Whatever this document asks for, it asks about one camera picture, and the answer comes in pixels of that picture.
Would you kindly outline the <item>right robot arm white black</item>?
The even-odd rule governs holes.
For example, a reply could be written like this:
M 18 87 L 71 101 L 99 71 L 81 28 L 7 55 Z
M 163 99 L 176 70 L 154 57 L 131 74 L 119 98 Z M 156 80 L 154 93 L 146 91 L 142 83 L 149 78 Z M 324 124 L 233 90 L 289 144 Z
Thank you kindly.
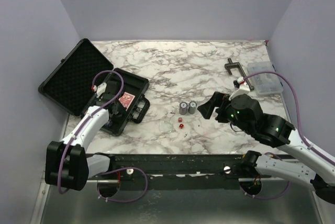
M 198 107 L 198 111 L 205 119 L 216 112 L 216 121 L 230 123 L 259 143 L 281 150 L 301 163 L 288 163 L 248 151 L 239 165 L 245 177 L 269 175 L 283 178 L 304 185 L 322 200 L 334 203 L 334 157 L 315 145 L 304 143 L 290 122 L 264 113 L 260 103 L 247 94 L 230 98 L 227 94 L 214 92 L 209 101 Z

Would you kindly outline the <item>purple grey poker chip stack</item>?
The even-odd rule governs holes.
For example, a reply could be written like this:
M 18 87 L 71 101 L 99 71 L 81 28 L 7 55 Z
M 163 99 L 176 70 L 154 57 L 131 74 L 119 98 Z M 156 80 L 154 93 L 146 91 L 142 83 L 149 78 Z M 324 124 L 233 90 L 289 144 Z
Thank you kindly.
M 179 113 L 180 115 L 185 115 L 188 111 L 188 104 L 187 102 L 180 102 L 179 106 Z

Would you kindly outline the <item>clear round dealer button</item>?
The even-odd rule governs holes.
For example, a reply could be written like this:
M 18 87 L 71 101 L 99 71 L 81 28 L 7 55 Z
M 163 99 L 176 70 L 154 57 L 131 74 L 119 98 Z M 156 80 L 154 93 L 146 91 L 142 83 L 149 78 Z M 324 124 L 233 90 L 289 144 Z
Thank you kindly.
M 169 121 L 163 121 L 159 125 L 159 130 L 161 133 L 170 133 L 173 130 L 173 125 Z

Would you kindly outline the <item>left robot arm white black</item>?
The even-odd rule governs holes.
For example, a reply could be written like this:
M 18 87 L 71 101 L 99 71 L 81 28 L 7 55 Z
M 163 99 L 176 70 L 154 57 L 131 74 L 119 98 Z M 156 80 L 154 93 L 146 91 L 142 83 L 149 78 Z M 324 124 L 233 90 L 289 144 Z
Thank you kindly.
M 79 124 L 61 141 L 52 141 L 47 146 L 44 179 L 57 187 L 60 194 L 73 189 L 80 191 L 89 178 L 100 175 L 109 180 L 115 176 L 116 167 L 110 158 L 95 154 L 86 156 L 86 151 L 99 130 L 110 121 L 108 106 L 118 103 L 124 93 L 124 81 L 118 92 L 101 106 L 90 106 Z

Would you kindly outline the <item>clear plastic parts box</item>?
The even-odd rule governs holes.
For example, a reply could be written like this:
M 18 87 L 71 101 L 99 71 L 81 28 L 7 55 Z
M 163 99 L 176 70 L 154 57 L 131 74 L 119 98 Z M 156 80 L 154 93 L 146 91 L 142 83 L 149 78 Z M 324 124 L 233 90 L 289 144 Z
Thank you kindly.
M 247 64 L 248 74 L 254 74 L 262 71 L 274 72 L 273 65 L 270 61 L 253 62 Z M 249 78 L 253 84 L 255 92 L 258 96 L 268 96 L 280 94 L 283 92 L 283 87 L 280 79 L 275 74 L 263 73 Z

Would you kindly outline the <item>red playing card deck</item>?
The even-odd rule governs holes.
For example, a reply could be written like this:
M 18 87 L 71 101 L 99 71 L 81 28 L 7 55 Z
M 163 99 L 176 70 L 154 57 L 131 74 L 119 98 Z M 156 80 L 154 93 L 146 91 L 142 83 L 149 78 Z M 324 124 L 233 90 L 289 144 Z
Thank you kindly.
M 132 95 L 130 93 L 127 93 L 127 92 L 124 92 L 122 97 L 119 98 L 119 102 L 127 110 L 134 99 L 135 99 L 134 95 Z

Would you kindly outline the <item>black foam-lined poker case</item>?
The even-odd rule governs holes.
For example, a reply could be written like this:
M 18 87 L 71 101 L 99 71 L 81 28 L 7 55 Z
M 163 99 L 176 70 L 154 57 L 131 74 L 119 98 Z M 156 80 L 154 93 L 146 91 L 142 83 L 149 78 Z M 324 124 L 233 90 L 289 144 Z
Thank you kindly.
M 124 92 L 134 95 L 135 99 L 116 125 L 102 127 L 103 131 L 119 136 L 128 122 L 139 124 L 146 115 L 150 102 L 144 94 L 149 81 L 119 68 L 111 74 L 113 68 L 113 64 L 88 39 L 82 39 L 40 84 L 38 91 L 69 114 L 84 117 L 90 106 L 103 104 L 102 95 L 96 97 L 92 85 L 123 80 Z

